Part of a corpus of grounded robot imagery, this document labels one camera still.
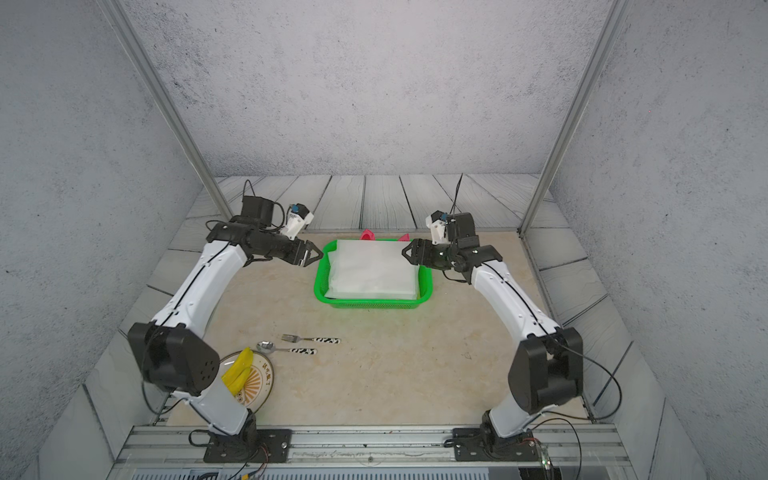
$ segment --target green basket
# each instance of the green basket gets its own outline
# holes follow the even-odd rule
[[[388,238],[377,241],[396,241],[396,239]],[[397,309],[412,309],[421,305],[429,300],[432,296],[432,271],[425,267],[419,267],[419,298],[416,300],[381,300],[381,299],[334,299],[327,298],[328,292],[328,275],[331,271],[331,263],[328,260],[328,253],[336,250],[336,240],[328,243],[323,248],[323,258],[317,265],[317,276],[315,277],[315,296],[323,303],[328,303],[333,308],[397,308]]]

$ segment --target white plate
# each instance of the white plate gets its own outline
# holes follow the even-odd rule
[[[240,355],[240,351],[225,356],[219,362],[217,377],[221,378],[230,369],[238,355]],[[272,367],[270,360],[260,353],[253,352],[253,361],[250,364],[248,380],[245,381],[243,389],[235,395],[235,400],[255,412],[269,398],[274,381],[275,369]]]

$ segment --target yellow banana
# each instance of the yellow banana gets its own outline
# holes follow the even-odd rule
[[[227,388],[232,395],[237,395],[237,393],[243,389],[245,381],[248,380],[248,375],[250,375],[250,365],[247,369],[243,370],[232,383],[227,385]]]
[[[232,382],[237,379],[240,374],[246,370],[250,371],[250,364],[253,363],[253,352],[251,349],[246,347],[242,352],[240,352],[240,355],[237,356],[235,359],[235,363],[232,364],[230,369],[228,369],[224,374],[221,376],[221,381],[224,382],[224,385],[229,386]]]

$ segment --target textured wall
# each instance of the textured wall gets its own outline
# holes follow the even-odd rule
[[[3,2],[0,70],[0,478],[16,478],[200,181],[93,0]]]
[[[634,0],[553,193],[714,478],[768,472],[768,3]]]
[[[216,175],[540,171],[611,0],[124,0]]]

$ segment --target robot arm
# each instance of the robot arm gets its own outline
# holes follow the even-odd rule
[[[471,214],[437,211],[426,223],[432,241],[413,240],[402,255],[414,265],[461,273],[491,304],[511,336],[515,358],[508,374],[510,393],[483,421],[493,449],[500,439],[522,433],[543,412],[581,394],[581,337],[546,316],[512,278],[498,251],[480,245]]]
[[[290,206],[286,226],[279,230],[270,228],[273,208],[271,200],[243,197],[242,214],[214,226],[200,259],[168,304],[148,324],[135,323],[128,332],[144,380],[184,400],[206,420],[212,436],[239,438],[250,450],[256,438],[253,416],[217,378],[219,356],[202,339],[240,268],[273,258],[307,266],[323,256],[312,242],[296,238],[313,218],[306,207]]]

